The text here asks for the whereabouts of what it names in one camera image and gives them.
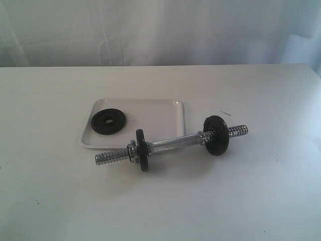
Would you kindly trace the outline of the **chrome spin-lock collar nut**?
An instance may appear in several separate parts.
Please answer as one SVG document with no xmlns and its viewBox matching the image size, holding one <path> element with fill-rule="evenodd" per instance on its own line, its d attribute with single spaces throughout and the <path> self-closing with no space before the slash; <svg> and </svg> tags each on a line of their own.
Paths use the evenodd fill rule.
<svg viewBox="0 0 321 241">
<path fill-rule="evenodd" d="M 139 164 L 139 157 L 137 153 L 137 146 L 135 140 L 131 140 L 130 143 L 127 145 L 128 153 L 129 153 L 129 159 L 131 163 L 134 163 L 136 165 Z"/>
</svg>

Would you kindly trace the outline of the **black plate without collar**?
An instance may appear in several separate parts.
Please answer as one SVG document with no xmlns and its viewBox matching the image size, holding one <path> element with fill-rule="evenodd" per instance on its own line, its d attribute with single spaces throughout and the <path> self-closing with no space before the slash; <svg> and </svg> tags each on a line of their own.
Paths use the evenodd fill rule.
<svg viewBox="0 0 321 241">
<path fill-rule="evenodd" d="M 229 146 L 229 132 L 226 122 L 220 116 L 212 115 L 206 118 L 203 133 L 208 138 L 205 147 L 211 155 L 220 156 L 226 152 Z"/>
</svg>

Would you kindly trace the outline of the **white rectangular tray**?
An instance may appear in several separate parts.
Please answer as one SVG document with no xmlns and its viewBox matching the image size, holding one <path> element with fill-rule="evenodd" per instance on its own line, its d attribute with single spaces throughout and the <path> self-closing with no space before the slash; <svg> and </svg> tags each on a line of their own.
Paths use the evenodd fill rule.
<svg viewBox="0 0 321 241">
<path fill-rule="evenodd" d="M 91 119 L 99 111 L 108 108 L 122 111 L 126 116 L 126 123 L 114 134 L 101 135 L 92 128 Z M 136 139 L 137 129 L 143 130 L 149 142 L 184 136 L 186 129 L 183 104 L 171 99 L 99 99 L 86 118 L 79 142 L 88 149 L 120 149 Z"/>
</svg>

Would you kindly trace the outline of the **white curtain backdrop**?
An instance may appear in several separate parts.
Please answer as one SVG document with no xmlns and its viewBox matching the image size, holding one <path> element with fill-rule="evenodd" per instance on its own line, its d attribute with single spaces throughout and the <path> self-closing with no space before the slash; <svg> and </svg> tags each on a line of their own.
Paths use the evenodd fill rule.
<svg viewBox="0 0 321 241">
<path fill-rule="evenodd" d="M 320 1 L 1 1 L 1 66 L 320 63 Z"/>
</svg>

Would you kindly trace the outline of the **black weight plate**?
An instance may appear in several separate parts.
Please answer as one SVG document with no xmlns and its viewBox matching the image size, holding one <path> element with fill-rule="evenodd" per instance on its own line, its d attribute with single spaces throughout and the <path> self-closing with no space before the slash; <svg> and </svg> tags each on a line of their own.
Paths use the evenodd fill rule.
<svg viewBox="0 0 321 241">
<path fill-rule="evenodd" d="M 91 119 L 91 127 L 101 135 L 112 135 L 122 130 L 126 124 L 126 115 L 114 108 L 97 112 Z"/>
</svg>

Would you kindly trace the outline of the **chrome dumbbell bar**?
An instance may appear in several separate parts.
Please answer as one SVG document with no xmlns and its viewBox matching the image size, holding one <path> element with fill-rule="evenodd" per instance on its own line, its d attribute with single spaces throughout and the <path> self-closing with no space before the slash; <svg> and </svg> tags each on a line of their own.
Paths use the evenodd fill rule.
<svg viewBox="0 0 321 241">
<path fill-rule="evenodd" d="M 231 138 L 247 135 L 248 127 L 246 125 L 228 127 L 228 132 L 230 140 Z M 208 141 L 208 138 L 203 132 L 197 132 L 193 135 L 187 135 L 157 142 L 146 141 L 148 157 L 150 157 L 151 155 L 160 154 L 180 148 L 187 148 L 195 145 L 205 146 L 205 141 Z M 130 161 L 127 147 L 95 155 L 96 165 L 104 165 L 122 160 Z"/>
</svg>

